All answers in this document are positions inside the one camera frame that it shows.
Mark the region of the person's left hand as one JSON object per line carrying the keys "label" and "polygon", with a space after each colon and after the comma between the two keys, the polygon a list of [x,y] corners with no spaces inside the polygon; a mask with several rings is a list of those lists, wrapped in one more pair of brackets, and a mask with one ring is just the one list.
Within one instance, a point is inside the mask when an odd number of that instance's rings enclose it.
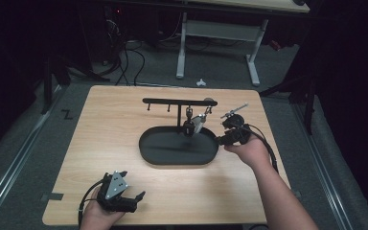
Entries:
{"label": "person's left hand", "polygon": [[124,215],[124,212],[107,212],[96,201],[97,195],[92,195],[92,200],[82,213],[80,230],[110,230]]}

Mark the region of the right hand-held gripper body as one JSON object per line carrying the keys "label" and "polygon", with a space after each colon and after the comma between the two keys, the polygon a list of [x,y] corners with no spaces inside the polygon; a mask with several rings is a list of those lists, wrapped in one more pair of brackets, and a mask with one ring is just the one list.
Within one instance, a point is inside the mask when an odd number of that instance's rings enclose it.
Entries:
{"label": "right hand-held gripper body", "polygon": [[240,143],[244,145],[248,142],[249,137],[252,133],[249,124],[244,122],[243,116],[237,114],[237,111],[247,107],[247,103],[230,110],[221,116],[224,121],[221,123],[224,127],[224,135],[228,139],[228,145],[233,145],[234,143]]}

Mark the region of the black key rack with tray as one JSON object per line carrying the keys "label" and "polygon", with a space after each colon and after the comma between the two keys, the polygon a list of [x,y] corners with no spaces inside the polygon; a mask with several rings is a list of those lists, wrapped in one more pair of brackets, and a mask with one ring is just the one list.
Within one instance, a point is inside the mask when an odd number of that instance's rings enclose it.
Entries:
{"label": "black key rack with tray", "polygon": [[183,124],[187,120],[186,108],[193,109],[192,119],[205,111],[207,106],[212,108],[217,101],[206,98],[200,100],[157,99],[144,98],[142,100],[148,106],[164,104],[171,110],[174,105],[177,108],[175,126],[153,126],[148,128],[139,139],[139,150],[144,160],[152,165],[205,165],[210,163],[217,155],[219,145],[213,131],[203,126],[199,133],[191,137],[183,133]]}

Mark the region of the white-legged desk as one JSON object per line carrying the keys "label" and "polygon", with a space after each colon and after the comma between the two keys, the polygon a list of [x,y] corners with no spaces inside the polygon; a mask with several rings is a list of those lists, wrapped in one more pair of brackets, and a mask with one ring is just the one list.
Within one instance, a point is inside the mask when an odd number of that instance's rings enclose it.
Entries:
{"label": "white-legged desk", "polygon": [[[253,10],[262,13],[291,13],[292,15],[310,12],[310,7],[305,0],[182,0],[185,7],[194,4],[208,4],[212,7],[230,7],[239,10]],[[217,20],[189,19],[187,13],[181,13],[180,49],[177,59],[176,77],[183,79],[185,76],[186,62],[186,38],[188,36],[217,38],[226,40],[252,42],[253,48],[250,54],[245,56],[251,82],[254,86],[260,85],[260,79],[255,65],[268,24],[268,17],[264,16],[253,25],[245,23],[217,22]]]}

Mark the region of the black strap keychain with clasp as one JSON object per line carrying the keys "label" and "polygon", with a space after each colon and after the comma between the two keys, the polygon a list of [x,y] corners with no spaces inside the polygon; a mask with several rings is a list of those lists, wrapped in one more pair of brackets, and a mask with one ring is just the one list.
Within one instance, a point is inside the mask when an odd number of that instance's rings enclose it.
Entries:
{"label": "black strap keychain with clasp", "polygon": [[183,124],[183,133],[185,136],[191,137],[195,132],[195,124],[192,121],[193,109],[190,106],[186,108],[186,117],[187,120]]}

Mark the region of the person's right hand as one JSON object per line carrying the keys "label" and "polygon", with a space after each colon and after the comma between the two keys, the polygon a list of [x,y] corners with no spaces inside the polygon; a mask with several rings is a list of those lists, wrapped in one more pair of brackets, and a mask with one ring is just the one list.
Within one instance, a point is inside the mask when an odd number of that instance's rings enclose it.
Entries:
{"label": "person's right hand", "polygon": [[224,149],[237,154],[240,160],[252,170],[270,166],[268,150],[264,142],[255,135],[251,135],[244,145],[230,145],[225,146]]}

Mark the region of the dark metal stand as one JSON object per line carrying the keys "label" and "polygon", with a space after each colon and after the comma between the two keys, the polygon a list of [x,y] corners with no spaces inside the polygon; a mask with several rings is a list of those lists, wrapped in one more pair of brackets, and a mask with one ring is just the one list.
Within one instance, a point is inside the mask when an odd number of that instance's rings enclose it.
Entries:
{"label": "dark metal stand", "polygon": [[276,92],[289,92],[288,101],[291,104],[305,105],[303,125],[306,132],[312,135],[311,121],[315,96],[316,77],[312,74],[302,75],[295,78],[285,78],[281,83],[269,87],[259,93],[261,97],[267,97]]}
{"label": "dark metal stand", "polygon": [[44,62],[44,78],[43,78],[43,92],[44,92],[44,106],[42,114],[46,114],[54,105],[53,79],[56,79],[59,87],[68,86],[71,83],[68,68],[71,67],[82,73],[85,77],[94,81],[108,81],[108,79],[94,73],[92,70],[83,68],[70,59],[62,56],[48,56]]}

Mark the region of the silver car key with carabiner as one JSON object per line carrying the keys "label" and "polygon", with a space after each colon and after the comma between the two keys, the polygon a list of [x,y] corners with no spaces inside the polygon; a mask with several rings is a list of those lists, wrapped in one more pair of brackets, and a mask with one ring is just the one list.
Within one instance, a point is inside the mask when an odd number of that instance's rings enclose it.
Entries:
{"label": "silver car key with carabiner", "polygon": [[192,121],[195,124],[195,133],[200,133],[200,131],[202,130],[205,122],[206,122],[206,118],[209,114],[212,113],[212,107],[211,106],[207,106],[205,111],[201,114],[198,114],[197,116],[195,116]]}

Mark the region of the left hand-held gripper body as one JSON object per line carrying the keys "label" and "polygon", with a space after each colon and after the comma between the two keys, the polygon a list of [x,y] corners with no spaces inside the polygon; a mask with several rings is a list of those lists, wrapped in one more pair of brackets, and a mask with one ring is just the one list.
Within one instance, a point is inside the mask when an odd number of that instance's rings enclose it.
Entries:
{"label": "left hand-held gripper body", "polygon": [[109,212],[134,213],[137,203],[134,198],[123,197],[123,192],[128,188],[125,178],[121,178],[120,172],[106,173],[103,176],[102,185],[97,194],[97,201],[101,207]]}

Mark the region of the metal floor rail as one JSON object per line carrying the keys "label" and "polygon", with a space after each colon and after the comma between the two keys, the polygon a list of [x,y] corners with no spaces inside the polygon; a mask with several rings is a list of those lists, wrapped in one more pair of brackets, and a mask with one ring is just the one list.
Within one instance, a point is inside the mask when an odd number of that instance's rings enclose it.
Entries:
{"label": "metal floor rail", "polygon": [[346,213],[346,210],[340,198],[339,192],[337,191],[330,177],[330,174],[322,159],[319,149],[312,135],[309,134],[309,132],[306,129],[302,108],[298,104],[292,104],[290,107],[292,108],[293,113],[299,123],[299,127],[302,129],[305,139],[309,145],[310,155],[313,160],[315,171],[317,173],[317,176],[319,178],[319,181],[321,183],[325,196],[328,200],[328,203],[331,207],[333,216],[336,220],[339,230],[353,230],[353,225]]}
{"label": "metal floor rail", "polygon": [[42,91],[0,141],[0,218],[41,221],[64,155],[66,135],[60,107],[66,86],[43,112]]}

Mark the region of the grey tape strip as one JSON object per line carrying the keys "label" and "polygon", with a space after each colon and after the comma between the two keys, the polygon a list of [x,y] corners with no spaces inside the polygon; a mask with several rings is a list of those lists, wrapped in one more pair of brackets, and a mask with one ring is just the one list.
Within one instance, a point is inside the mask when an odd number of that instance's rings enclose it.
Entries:
{"label": "grey tape strip", "polygon": [[49,193],[43,194],[40,198],[40,201],[48,201],[48,200],[62,200],[63,194],[59,193]]}

